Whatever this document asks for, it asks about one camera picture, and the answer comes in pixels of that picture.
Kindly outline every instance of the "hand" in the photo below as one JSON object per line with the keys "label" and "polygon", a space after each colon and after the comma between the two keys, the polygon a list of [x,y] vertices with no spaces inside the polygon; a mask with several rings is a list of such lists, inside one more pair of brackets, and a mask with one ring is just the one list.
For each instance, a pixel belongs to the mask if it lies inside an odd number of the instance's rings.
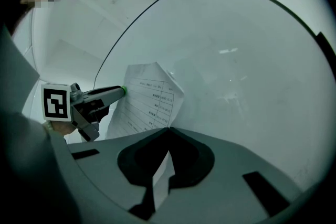
{"label": "hand", "polygon": [[76,129],[71,122],[51,121],[51,125],[53,126],[52,128],[61,135],[71,134]]}

